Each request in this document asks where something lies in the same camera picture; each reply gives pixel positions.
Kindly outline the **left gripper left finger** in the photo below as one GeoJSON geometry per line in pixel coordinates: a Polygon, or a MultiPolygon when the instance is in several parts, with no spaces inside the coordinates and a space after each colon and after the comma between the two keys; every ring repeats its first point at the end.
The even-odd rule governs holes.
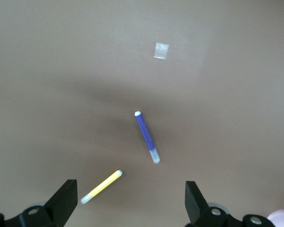
{"type": "Polygon", "coordinates": [[[67,180],[43,206],[32,206],[20,216],[22,227],[63,227],[78,204],[76,180],[67,180]]]}

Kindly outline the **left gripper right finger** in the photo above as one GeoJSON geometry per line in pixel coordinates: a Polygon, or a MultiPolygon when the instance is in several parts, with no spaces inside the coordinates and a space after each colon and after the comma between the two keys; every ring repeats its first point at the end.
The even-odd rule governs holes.
{"type": "Polygon", "coordinates": [[[186,227],[225,227],[228,216],[221,208],[209,206],[196,182],[186,181],[185,208],[190,222],[186,227]]]}

